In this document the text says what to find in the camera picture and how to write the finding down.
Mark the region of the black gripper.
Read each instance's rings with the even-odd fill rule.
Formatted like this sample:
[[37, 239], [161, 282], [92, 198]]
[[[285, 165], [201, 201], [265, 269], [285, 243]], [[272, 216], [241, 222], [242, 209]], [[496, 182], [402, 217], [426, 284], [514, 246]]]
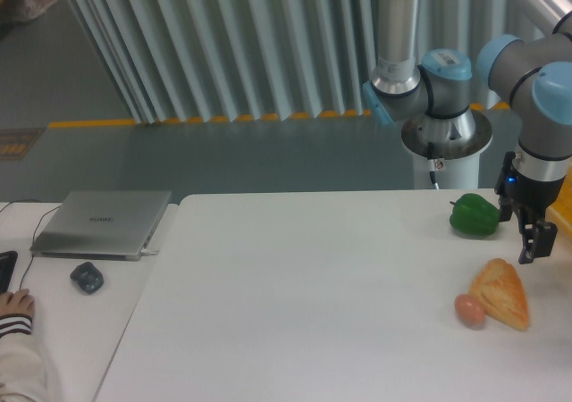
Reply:
[[[533, 221], [545, 217], [546, 209], [557, 199], [562, 187], [559, 180], [535, 180], [519, 172], [513, 160], [517, 153], [505, 154], [494, 192], [499, 196], [499, 222], [508, 222], [521, 207], [532, 211]], [[520, 264], [532, 264], [536, 258], [551, 255], [558, 228], [543, 219], [536, 222], [519, 221], [523, 248], [518, 258]]]

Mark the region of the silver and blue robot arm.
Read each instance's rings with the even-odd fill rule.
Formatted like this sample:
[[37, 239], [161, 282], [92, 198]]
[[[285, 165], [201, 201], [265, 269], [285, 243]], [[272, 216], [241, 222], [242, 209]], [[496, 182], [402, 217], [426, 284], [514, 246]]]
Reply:
[[469, 108], [470, 80], [481, 76], [522, 121], [495, 192], [500, 220], [518, 221], [519, 261], [530, 264], [552, 251], [558, 229], [546, 211], [571, 163], [571, 0], [514, 1], [543, 37], [499, 36], [471, 62], [452, 49], [416, 58], [420, 0], [378, 0], [377, 63], [363, 95], [380, 122], [403, 121], [419, 186], [469, 188], [476, 179], [461, 164], [492, 139], [490, 122]]

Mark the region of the white striped sleeve forearm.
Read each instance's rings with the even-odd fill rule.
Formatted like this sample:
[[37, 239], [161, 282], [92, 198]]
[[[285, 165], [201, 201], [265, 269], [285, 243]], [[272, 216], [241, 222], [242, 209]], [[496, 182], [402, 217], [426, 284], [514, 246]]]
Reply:
[[1, 316], [1, 400], [52, 400], [46, 359], [25, 314]]

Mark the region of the person's bare hand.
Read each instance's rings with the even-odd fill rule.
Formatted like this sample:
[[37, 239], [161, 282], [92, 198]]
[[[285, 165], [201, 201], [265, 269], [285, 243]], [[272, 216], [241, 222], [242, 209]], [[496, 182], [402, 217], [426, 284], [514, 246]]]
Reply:
[[35, 298], [28, 289], [5, 292], [0, 296], [0, 315], [21, 315], [32, 319], [35, 315]]

